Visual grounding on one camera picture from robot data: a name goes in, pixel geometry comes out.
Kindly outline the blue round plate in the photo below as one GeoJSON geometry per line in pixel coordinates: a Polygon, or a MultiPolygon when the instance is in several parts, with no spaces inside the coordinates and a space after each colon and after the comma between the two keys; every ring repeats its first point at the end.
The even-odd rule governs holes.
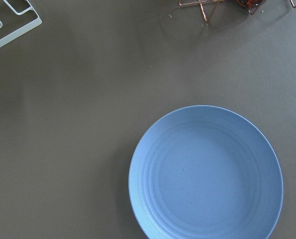
{"type": "Polygon", "coordinates": [[[283,177],[265,136],[215,106],[163,116],[131,159],[129,197],[149,239],[267,239],[283,204],[283,177]]]}

